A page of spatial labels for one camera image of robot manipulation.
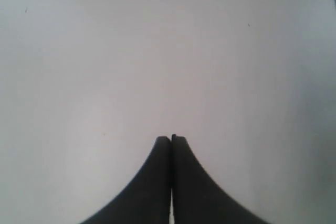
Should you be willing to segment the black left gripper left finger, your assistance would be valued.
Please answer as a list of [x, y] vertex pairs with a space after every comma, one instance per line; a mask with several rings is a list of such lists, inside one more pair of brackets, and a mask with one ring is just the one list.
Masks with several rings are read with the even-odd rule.
[[159, 136], [141, 169], [106, 206], [84, 223], [169, 223], [171, 141]]

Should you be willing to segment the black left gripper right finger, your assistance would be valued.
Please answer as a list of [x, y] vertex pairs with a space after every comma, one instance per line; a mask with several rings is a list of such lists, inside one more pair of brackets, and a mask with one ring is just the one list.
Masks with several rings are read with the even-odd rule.
[[175, 223], [265, 223], [225, 193], [208, 175], [183, 136], [172, 135]]

